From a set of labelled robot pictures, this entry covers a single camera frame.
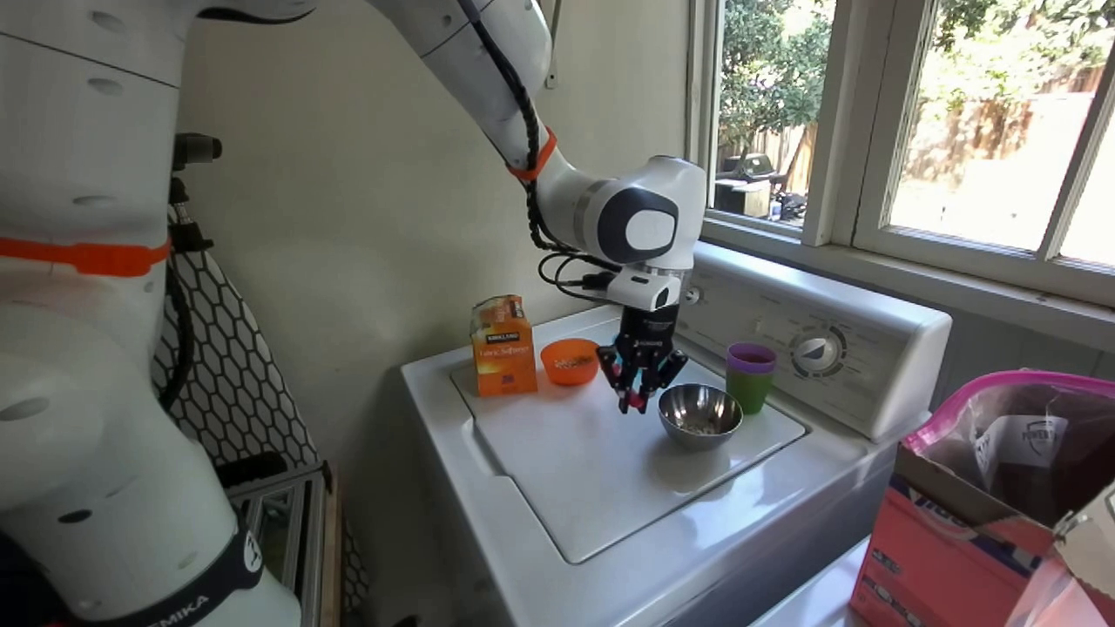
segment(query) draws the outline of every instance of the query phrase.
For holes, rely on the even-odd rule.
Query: washing machine lid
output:
[[[602,342],[610,330],[602,320],[560,339]],[[478,397],[471,366],[462,366],[455,383],[492,463],[516,481],[567,565],[617,546],[810,431],[768,404],[724,445],[696,454],[665,439],[657,407],[621,416],[602,376],[579,390],[541,380],[538,395]],[[722,376],[689,363],[678,383],[722,387]]]

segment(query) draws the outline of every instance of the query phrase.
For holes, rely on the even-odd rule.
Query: orange stripe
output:
[[[533,183],[558,149],[558,137],[551,131],[548,147],[538,153],[533,167],[508,167],[524,183]]]
[[[132,247],[132,244],[39,244],[39,241],[5,241],[0,258],[28,258],[46,264],[73,264],[84,275],[132,277],[147,275],[154,264],[170,258],[170,244]]]

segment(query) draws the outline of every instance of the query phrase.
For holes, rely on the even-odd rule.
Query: purple object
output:
[[[759,376],[759,371],[769,371],[774,363],[776,363],[776,353],[769,346],[733,346],[729,348],[733,371]]]

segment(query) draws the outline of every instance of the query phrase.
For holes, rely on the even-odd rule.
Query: white washing machine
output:
[[[466,348],[404,366],[498,620],[749,622],[869,535],[952,320],[722,247],[700,247],[689,296],[679,383],[722,387],[733,342],[780,355],[769,404],[709,454],[678,448],[652,412],[621,416],[602,376],[474,397]],[[538,348],[610,342],[617,318],[541,325]]]

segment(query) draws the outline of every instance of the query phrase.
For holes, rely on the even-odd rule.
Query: stainless steel bowl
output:
[[[660,419],[674,441],[710,448],[738,427],[742,407],[715,387],[683,383],[660,397]]]

